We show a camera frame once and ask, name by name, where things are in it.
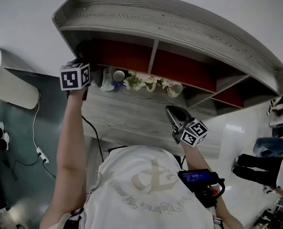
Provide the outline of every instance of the wooden shelf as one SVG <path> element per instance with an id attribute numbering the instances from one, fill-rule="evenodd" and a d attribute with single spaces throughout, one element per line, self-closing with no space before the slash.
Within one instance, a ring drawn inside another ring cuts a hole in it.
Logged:
<path id="1" fill-rule="evenodd" d="M 126 42 L 93 39 L 98 64 L 147 73 L 150 47 Z"/>
<path id="2" fill-rule="evenodd" d="M 217 81 L 217 92 L 224 91 L 248 77 L 242 71 L 222 62 L 218 62 L 213 70 Z"/>
<path id="3" fill-rule="evenodd" d="M 237 108 L 235 106 L 214 100 L 214 99 L 207 99 L 197 106 L 194 106 L 191 108 L 191 110 L 197 110 L 199 112 L 202 111 L 202 113 L 211 115 L 211 116 L 218 116 L 218 115 L 224 115 L 228 114 L 234 111 L 239 110 L 240 108 Z"/>
<path id="4" fill-rule="evenodd" d="M 157 50 L 152 74 L 216 92 L 216 81 L 210 67 L 178 54 Z"/>
<path id="5" fill-rule="evenodd" d="M 276 93 L 261 82 L 248 77 L 225 91 L 214 95 L 212 99 L 238 108 L 246 108 L 271 100 L 276 96 Z"/>
<path id="6" fill-rule="evenodd" d="M 161 105 L 163 110 L 166 105 L 176 105 L 182 108 L 187 107 L 187 101 L 183 93 L 177 98 L 171 98 L 164 89 L 158 86 L 153 92 L 149 92 L 145 87 L 142 87 L 138 91 L 128 90 L 124 85 L 117 86 L 114 90 L 108 92 L 101 91 L 97 86 L 91 86 L 90 90 L 92 94 L 105 97 L 108 101 L 118 100 L 123 104 L 135 104 L 149 108 Z"/>
<path id="7" fill-rule="evenodd" d="M 241 98 L 244 100 L 244 108 L 269 101 L 278 96 L 270 88 L 252 77 L 241 81 L 235 87 L 237 87 Z"/>
<path id="8" fill-rule="evenodd" d="M 208 91 L 201 90 L 192 86 L 186 86 L 184 96 L 187 99 L 187 106 L 191 108 L 207 99 L 212 97 L 214 94 Z"/>
<path id="9" fill-rule="evenodd" d="M 244 100 L 242 99 L 242 96 L 236 85 L 226 89 L 225 91 L 217 95 L 214 95 L 212 99 L 233 105 L 238 108 L 244 107 Z"/>

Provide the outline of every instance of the white wall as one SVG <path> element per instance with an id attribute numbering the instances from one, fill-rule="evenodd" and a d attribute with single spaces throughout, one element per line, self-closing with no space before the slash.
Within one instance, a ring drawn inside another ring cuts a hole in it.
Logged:
<path id="1" fill-rule="evenodd" d="M 25 60 L 22 69 L 58 75 L 73 54 L 52 23 L 65 0 L 0 0 L 0 47 Z M 264 44 L 283 63 L 283 0 L 182 0 L 216 13 Z"/>

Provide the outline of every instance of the white sleeve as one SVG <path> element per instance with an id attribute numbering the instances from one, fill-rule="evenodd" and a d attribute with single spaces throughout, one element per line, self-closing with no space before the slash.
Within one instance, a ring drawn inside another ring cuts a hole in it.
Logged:
<path id="1" fill-rule="evenodd" d="M 63 229 L 65 226 L 66 221 L 68 220 L 68 218 L 71 216 L 71 213 L 66 213 L 64 214 L 59 223 L 53 225 L 52 227 L 50 227 L 49 229 Z"/>

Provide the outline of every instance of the handheld device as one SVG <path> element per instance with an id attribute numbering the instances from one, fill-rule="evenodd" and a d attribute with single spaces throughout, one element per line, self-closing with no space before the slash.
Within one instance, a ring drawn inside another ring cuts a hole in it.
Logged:
<path id="1" fill-rule="evenodd" d="M 215 206 L 217 198 L 225 191 L 224 179 L 208 169 L 179 171 L 178 177 L 206 208 Z"/>

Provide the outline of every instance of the power strip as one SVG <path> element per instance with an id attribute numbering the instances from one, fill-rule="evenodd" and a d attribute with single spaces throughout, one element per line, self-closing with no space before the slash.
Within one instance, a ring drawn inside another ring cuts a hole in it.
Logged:
<path id="1" fill-rule="evenodd" d="M 48 157 L 42 152 L 42 150 L 41 150 L 39 147 L 36 148 L 36 152 L 37 152 L 38 154 L 39 154 L 39 153 L 41 154 L 40 157 L 42 158 L 42 160 L 46 160 L 46 161 L 45 161 L 46 164 L 49 163 Z"/>

